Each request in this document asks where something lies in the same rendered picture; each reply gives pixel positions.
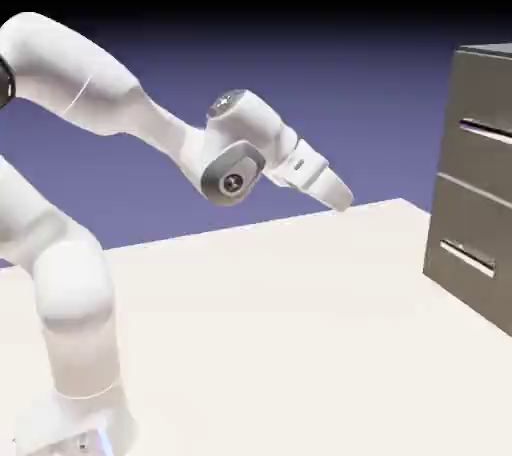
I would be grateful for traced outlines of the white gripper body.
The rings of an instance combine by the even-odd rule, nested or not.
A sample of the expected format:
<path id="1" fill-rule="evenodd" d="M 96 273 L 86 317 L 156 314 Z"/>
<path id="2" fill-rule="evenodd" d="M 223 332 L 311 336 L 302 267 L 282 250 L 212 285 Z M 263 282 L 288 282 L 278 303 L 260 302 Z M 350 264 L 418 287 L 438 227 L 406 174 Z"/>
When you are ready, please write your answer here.
<path id="1" fill-rule="evenodd" d="M 312 183 L 308 194 L 324 206 L 335 211 L 348 209 L 354 196 L 343 180 L 327 166 Z"/>

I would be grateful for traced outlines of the grey metal cabinet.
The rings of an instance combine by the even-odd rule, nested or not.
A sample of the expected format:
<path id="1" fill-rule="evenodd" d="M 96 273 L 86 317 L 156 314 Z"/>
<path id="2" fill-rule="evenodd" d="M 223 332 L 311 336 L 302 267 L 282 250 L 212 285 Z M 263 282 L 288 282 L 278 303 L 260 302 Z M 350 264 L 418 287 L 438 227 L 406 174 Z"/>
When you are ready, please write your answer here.
<path id="1" fill-rule="evenodd" d="M 423 272 L 512 337 L 512 42 L 454 52 Z"/>

